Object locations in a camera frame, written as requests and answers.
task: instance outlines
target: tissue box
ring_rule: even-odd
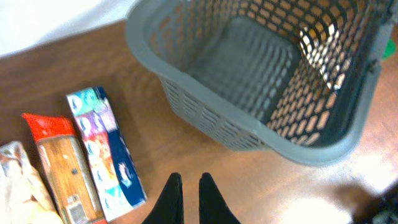
[[[67,96],[85,144],[107,221],[145,203],[147,197],[102,87]]]

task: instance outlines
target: wooden tabletop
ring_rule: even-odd
[[[242,223],[349,223],[398,179],[397,62],[395,54],[382,64],[361,143],[350,158],[306,167],[273,151],[230,151],[174,115],[160,81],[130,54],[119,23],[0,60],[0,144],[22,141],[42,172],[20,114],[72,117],[65,95],[103,85],[148,195],[145,205],[112,223],[143,221],[172,172],[182,175],[186,223],[199,223],[203,172],[212,174]]]

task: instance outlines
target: package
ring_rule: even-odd
[[[33,114],[22,115],[28,122],[65,224],[104,223],[90,171],[72,122]]]
[[[86,146],[106,220],[145,203],[145,192],[104,89],[85,89],[67,99]]]
[[[0,147],[0,217],[5,224],[62,224],[19,141]]]

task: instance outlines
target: white plastic bag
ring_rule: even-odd
[[[0,147],[2,223],[62,224],[39,173],[18,141]]]

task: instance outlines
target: gray plastic basket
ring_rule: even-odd
[[[322,166],[359,141],[393,0],[143,0],[127,43],[172,109],[228,148]]]

